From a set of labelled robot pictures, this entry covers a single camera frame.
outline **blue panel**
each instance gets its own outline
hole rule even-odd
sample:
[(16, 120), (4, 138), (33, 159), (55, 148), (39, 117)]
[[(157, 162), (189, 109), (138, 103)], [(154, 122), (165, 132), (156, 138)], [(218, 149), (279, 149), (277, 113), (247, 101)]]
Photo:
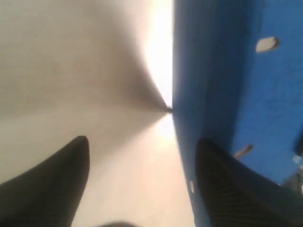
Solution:
[[(260, 38), (277, 50), (256, 53)], [(175, 0), (174, 120), (187, 181), (195, 179), (196, 143), (212, 138), (280, 183), (298, 165), (303, 130), (303, 0)], [(190, 193), (196, 226), (209, 220)]]

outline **bright light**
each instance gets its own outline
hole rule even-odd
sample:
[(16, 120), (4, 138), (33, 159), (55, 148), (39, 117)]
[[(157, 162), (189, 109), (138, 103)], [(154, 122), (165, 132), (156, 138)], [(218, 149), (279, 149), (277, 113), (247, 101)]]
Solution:
[(147, 68), (167, 107), (172, 107), (173, 0), (153, 9), (151, 36), (146, 45)]

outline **blue carpeted surface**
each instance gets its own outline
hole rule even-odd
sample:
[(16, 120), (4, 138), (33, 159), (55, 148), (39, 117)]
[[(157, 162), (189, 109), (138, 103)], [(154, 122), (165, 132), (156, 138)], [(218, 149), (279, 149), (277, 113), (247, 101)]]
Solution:
[[(175, 0), (174, 121), (188, 182), (196, 143), (212, 138), (241, 161), (281, 183), (303, 130), (303, 0)], [(256, 53), (260, 38), (277, 50)], [(209, 224), (190, 194), (196, 226)]]

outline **beige floor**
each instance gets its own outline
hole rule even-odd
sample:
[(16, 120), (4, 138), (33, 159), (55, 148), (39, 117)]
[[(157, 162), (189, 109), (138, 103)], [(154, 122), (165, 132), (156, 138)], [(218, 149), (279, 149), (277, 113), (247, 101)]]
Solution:
[(74, 227), (193, 227), (172, 119), (146, 85), (171, 101), (171, 18), (172, 0), (1, 1), (0, 182), (87, 135)]

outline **white wall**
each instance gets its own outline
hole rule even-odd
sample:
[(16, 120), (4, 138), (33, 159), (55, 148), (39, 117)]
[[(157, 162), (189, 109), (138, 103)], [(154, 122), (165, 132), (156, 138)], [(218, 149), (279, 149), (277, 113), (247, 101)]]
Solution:
[(172, 0), (1, 1), (0, 30), (0, 182), (86, 135), (74, 226), (193, 226), (171, 117), (146, 85), (170, 102)]

